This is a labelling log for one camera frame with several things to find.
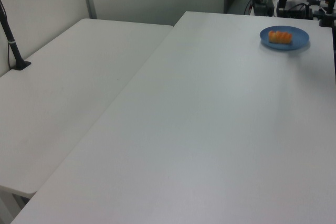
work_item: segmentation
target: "white tabletop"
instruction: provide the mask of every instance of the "white tabletop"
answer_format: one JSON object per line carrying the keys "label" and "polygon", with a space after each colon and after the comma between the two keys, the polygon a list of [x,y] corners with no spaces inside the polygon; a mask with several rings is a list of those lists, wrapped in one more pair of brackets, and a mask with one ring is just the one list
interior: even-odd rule
{"label": "white tabletop", "polygon": [[84,19],[0,78],[0,189],[31,197],[170,26]]}
{"label": "white tabletop", "polygon": [[13,224],[335,223],[335,122],[331,29],[186,13]]}

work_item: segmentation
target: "metal stand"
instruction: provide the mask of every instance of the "metal stand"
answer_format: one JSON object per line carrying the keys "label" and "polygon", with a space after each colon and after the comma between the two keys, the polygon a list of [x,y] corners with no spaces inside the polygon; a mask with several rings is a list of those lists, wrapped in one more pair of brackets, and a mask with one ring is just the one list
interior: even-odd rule
{"label": "metal stand", "polygon": [[14,36],[13,36],[12,31],[11,31],[11,29],[9,27],[9,24],[8,24],[5,8],[4,8],[1,1],[0,1],[0,22],[1,22],[1,25],[2,25],[2,28],[3,28],[4,32],[6,34],[8,43],[9,43],[11,49],[12,49],[15,60],[16,60],[16,65],[13,67],[13,69],[15,69],[15,70],[25,69],[31,63],[29,61],[24,61],[21,57],[20,51],[17,48]]}

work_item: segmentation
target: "food on plate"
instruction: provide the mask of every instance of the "food on plate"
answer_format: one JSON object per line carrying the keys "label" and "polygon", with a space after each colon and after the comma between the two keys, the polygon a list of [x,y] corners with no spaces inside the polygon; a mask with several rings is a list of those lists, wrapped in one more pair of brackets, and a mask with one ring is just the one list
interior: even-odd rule
{"label": "food on plate", "polygon": [[277,44],[290,44],[292,42],[292,34],[286,31],[270,31],[268,33],[268,41]]}

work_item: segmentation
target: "blue plate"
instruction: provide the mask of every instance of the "blue plate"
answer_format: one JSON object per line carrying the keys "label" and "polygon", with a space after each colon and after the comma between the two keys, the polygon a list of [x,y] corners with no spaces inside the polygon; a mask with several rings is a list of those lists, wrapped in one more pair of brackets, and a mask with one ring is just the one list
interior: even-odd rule
{"label": "blue plate", "polygon": [[[293,34],[291,44],[276,44],[268,42],[269,31],[286,31]],[[309,35],[296,27],[292,26],[271,26],[260,32],[261,42],[271,48],[279,50],[295,50],[304,47],[309,41]]]}

